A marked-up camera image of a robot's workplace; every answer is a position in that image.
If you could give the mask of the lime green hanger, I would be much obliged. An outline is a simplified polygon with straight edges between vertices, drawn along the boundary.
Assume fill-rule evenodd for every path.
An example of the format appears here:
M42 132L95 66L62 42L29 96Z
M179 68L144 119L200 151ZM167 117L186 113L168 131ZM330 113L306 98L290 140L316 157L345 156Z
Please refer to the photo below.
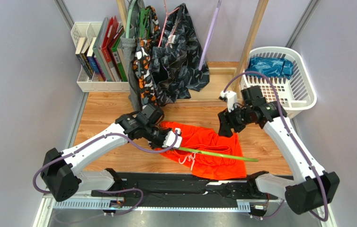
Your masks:
M245 162L259 162L259 160L256 159L256 158L233 156L233 155L215 153L215 152L210 152L210 151L203 151L203 150L192 149L192 148L179 147L179 150L182 150L182 151L185 151L185 152L190 152L190 153L213 156L213 157L221 157L221 158L228 158L228 159L234 159L234 160L241 160L241 161L245 161Z

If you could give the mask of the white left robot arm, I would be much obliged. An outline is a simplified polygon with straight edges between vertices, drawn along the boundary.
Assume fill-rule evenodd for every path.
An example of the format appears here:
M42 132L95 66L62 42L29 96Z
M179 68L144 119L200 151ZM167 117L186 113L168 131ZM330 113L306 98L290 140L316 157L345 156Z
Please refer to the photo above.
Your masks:
M164 117L161 108L147 105L140 111L123 114L105 130L74 147L46 152L43 166L34 178L41 177L47 190L58 202L65 201L77 192L110 189L116 178L108 171L85 171L93 161L113 149L128 143L147 153L159 154L179 148L180 128L162 128Z

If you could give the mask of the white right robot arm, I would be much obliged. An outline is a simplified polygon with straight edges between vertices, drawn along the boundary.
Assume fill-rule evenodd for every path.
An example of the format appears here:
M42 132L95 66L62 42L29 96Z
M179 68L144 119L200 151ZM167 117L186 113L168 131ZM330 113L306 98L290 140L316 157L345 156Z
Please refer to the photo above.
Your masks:
M319 207L327 209L340 183L339 176L335 172L327 172L308 152L278 101L268 102L260 86L243 89L241 93L242 105L237 102L237 93L230 90L220 92L219 98L227 108L218 114L218 134L231 137L249 124L259 125L279 148L293 176L289 180L267 171L252 174L249 177L251 194L268 193L281 198L298 215Z

